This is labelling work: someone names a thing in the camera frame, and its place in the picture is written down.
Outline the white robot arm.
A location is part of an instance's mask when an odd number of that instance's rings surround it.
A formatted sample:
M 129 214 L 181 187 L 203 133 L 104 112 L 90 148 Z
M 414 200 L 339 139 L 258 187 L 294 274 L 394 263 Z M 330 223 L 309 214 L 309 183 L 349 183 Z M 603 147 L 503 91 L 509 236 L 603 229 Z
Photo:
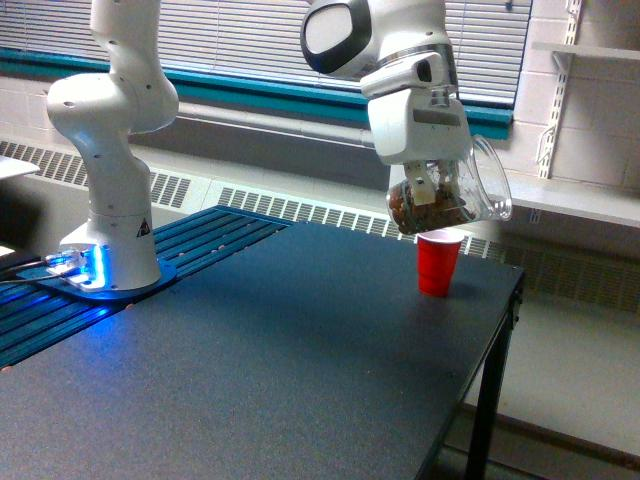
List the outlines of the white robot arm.
M 85 276 L 72 279 L 88 292 L 136 290 L 161 276 L 150 171 L 128 141 L 170 125 L 178 112 L 158 55 L 159 16 L 156 1 L 94 2 L 90 29 L 110 70 L 56 81 L 47 96 L 52 124 L 88 176 L 88 220 L 61 243 L 88 253 Z M 445 18 L 441 1 L 313 1 L 300 32 L 314 71 L 358 81 L 378 157 L 403 167 L 387 202 L 405 234 L 464 221 L 456 180 L 473 142 Z

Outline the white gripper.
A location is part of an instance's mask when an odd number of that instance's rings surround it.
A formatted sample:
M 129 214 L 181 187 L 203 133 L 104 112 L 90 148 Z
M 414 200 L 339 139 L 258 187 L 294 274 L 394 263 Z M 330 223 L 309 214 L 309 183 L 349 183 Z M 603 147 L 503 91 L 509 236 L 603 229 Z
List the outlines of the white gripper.
M 472 146 L 445 56 L 424 51 L 394 60 L 364 76 L 360 87 L 380 160 L 404 164 L 414 203 L 432 204 L 426 161 L 460 161 Z

